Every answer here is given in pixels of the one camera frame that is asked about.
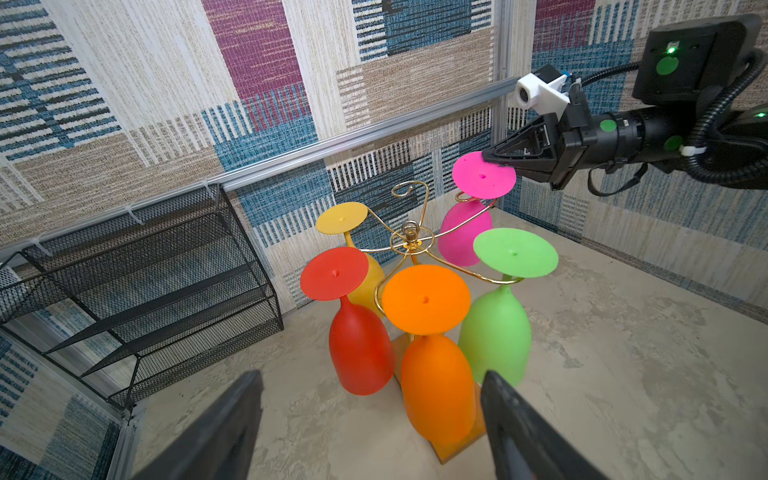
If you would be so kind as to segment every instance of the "wire mesh organizer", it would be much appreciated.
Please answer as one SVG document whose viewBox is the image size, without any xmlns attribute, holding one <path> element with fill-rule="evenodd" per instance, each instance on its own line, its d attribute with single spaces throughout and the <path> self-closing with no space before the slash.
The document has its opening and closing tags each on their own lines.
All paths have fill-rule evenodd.
<svg viewBox="0 0 768 480">
<path fill-rule="evenodd" d="M 221 189 L 202 187 L 20 254 L 38 272 L 12 273 L 19 280 L 0 287 L 2 329 L 59 366 L 64 349 L 87 350 L 86 368 L 62 368 L 121 408 L 283 330 L 272 283 Z M 62 341 L 31 343 L 9 328 L 62 305 L 90 317 Z M 104 355 L 93 358 L 94 349 Z M 126 365 L 127 385 L 110 379 L 118 387 L 104 391 L 90 381 Z"/>
</svg>

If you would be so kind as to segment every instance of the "wooden base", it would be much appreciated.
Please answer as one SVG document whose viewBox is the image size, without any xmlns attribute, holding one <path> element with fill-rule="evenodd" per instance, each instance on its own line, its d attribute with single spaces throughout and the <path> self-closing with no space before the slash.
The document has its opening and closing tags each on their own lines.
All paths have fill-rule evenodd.
<svg viewBox="0 0 768 480">
<path fill-rule="evenodd" d="M 406 354 L 408 346 L 411 344 L 411 339 L 408 333 L 403 333 L 392 341 L 392 348 L 395 350 L 395 378 L 400 383 L 400 367 L 402 366 L 402 358 Z M 458 442 L 454 443 L 434 443 L 430 442 L 432 450 L 435 451 L 440 465 L 445 465 L 448 460 L 457 456 L 463 452 L 464 449 L 475 443 L 485 435 L 485 420 L 482 416 L 482 410 L 480 408 L 480 385 L 475 384 L 475 424 L 472 426 L 472 430 L 469 434 Z"/>
</svg>

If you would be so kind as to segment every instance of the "white zip tie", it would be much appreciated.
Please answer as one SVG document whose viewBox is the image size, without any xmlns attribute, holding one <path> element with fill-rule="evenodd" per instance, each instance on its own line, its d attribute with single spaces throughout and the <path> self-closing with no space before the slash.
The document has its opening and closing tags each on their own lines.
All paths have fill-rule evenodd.
<svg viewBox="0 0 768 480">
<path fill-rule="evenodd" d="M 131 205 L 126 205 L 125 206 L 125 211 L 128 212 L 128 215 L 131 215 L 132 219 L 136 220 L 136 223 L 138 223 L 139 225 L 144 225 L 144 222 L 139 220 L 139 217 L 137 217 L 136 214 L 134 213 L 134 211 L 131 210 Z"/>
<path fill-rule="evenodd" d="M 47 248 L 43 247 L 43 246 L 40 244 L 40 239 L 39 239 L 39 238 L 37 238 L 37 237 L 33 238 L 33 239 L 32 239 L 32 243 L 34 243 L 34 244 L 35 244 L 35 246 L 36 246 L 36 247 L 37 247 L 37 248 L 38 248 L 38 249 L 39 249 L 39 250 L 40 250 L 42 253 L 45 253 L 45 254 L 46 254 L 46 255 L 48 255 L 49 257 L 53 257 L 53 253 L 51 253 L 51 252 L 50 252 L 50 250 L 48 250 Z"/>
<path fill-rule="evenodd" d="M 205 187 L 205 191 L 208 192 L 208 197 L 210 197 L 211 200 L 216 200 L 216 195 L 214 195 L 214 192 L 208 187 L 208 180 L 203 180 L 203 186 Z"/>
<path fill-rule="evenodd" d="M 707 147 L 691 147 L 689 145 L 680 146 L 680 155 L 684 157 L 692 157 L 694 155 L 702 154 L 707 151 Z"/>
</svg>

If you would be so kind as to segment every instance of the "patterned carpet wall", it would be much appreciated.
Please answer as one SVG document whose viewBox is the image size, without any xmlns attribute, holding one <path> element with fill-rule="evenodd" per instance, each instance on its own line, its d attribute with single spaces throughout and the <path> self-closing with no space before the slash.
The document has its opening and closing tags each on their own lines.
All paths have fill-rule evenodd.
<svg viewBox="0 0 768 480">
<path fill-rule="evenodd" d="M 590 74 L 641 58 L 648 31 L 667 23 L 717 15 L 763 17 L 758 46 L 768 51 L 764 0 L 538 0 L 533 68 L 547 63 Z M 587 86 L 593 112 L 638 108 L 635 74 Z M 748 108 L 768 101 L 764 72 L 735 102 Z M 520 118 L 513 112 L 511 118 Z M 601 175 L 612 191 L 637 168 Z M 580 172 L 562 192 L 522 181 L 504 209 L 641 270 L 768 323 L 768 192 L 699 184 L 687 175 L 651 168 L 640 185 L 597 198 Z"/>
<path fill-rule="evenodd" d="M 491 23 L 491 0 L 0 0 L 0 247 L 480 88 Z M 389 190 L 418 178 L 436 228 L 453 161 L 489 127 L 479 105 L 231 193 L 282 310 L 308 301 L 306 263 L 342 243 L 314 228 L 325 208 L 361 200 L 398 224 L 424 193 Z M 384 247 L 384 232 L 368 221 L 353 238 Z M 90 323 L 68 302 L 32 320 L 63 336 Z M 78 348 L 97 361 L 114 345 Z M 114 426 L 28 371 L 0 372 L 25 389 L 0 383 L 0 477 L 103 478 Z"/>
</svg>

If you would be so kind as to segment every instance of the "black strap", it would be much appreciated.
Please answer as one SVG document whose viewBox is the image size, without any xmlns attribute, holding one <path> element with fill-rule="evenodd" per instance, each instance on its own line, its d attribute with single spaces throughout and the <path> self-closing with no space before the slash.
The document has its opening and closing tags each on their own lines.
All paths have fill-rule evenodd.
<svg viewBox="0 0 768 480">
<path fill-rule="evenodd" d="M 598 197 L 610 197 L 611 195 L 620 194 L 624 190 L 627 190 L 629 188 L 634 187 L 635 185 L 640 183 L 640 179 L 645 175 L 645 172 L 648 171 L 648 164 L 643 163 L 640 168 L 637 169 L 637 171 L 634 173 L 634 176 L 629 179 L 629 181 L 624 184 L 624 186 L 615 192 L 601 192 L 597 188 L 595 188 L 594 184 L 592 183 L 592 171 L 595 168 L 606 168 L 608 164 L 600 164 L 596 167 L 592 167 L 589 169 L 589 174 L 587 174 L 587 189 L 589 189 L 589 193 L 593 195 L 597 195 Z"/>
</svg>

